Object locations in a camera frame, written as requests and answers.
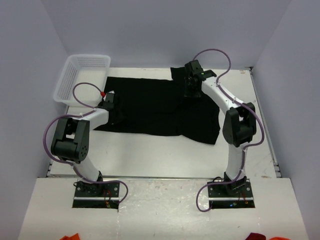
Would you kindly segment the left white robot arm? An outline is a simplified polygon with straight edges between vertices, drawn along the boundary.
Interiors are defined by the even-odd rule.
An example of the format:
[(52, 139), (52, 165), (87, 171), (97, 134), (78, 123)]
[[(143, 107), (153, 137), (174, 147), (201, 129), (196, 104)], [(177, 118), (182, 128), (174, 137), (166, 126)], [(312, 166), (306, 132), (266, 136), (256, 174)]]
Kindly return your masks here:
[(122, 118), (119, 95), (108, 92), (92, 111), (83, 115), (67, 114), (55, 120), (51, 146), (46, 151), (54, 161), (71, 166), (94, 197), (103, 193), (106, 182), (88, 157), (90, 132), (103, 125), (117, 124)]

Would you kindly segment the black t shirt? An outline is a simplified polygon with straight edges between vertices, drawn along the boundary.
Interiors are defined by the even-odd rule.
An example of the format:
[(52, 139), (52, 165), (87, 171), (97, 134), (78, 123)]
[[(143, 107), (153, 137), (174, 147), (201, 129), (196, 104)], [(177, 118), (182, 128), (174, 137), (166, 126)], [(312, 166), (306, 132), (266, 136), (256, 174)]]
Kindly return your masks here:
[(104, 91), (119, 95), (123, 119), (104, 124), (98, 131), (185, 136), (215, 145), (220, 133), (218, 105), (206, 94), (184, 96), (186, 71), (171, 68), (171, 80), (109, 77)]

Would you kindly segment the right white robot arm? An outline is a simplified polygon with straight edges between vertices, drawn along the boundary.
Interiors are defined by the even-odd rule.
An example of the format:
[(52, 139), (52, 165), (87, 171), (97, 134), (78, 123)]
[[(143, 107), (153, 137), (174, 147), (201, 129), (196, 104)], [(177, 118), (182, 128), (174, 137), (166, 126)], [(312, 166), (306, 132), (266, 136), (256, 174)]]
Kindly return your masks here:
[(233, 197), (241, 191), (247, 177), (246, 147), (257, 132), (255, 106), (244, 103), (223, 87), (212, 70), (203, 70), (198, 60), (184, 65), (186, 71), (184, 95), (198, 98), (209, 96), (224, 114), (222, 135), (228, 143), (228, 163), (223, 177), (223, 191)]

